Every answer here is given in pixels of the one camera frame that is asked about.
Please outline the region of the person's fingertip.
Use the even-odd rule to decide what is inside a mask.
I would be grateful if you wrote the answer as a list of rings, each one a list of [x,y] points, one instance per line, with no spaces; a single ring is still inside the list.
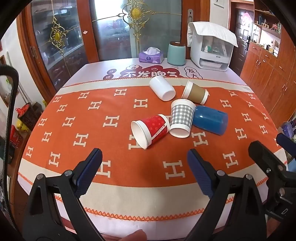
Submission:
[[[137,230],[136,232],[121,238],[119,241],[147,241],[147,235],[143,230]]]

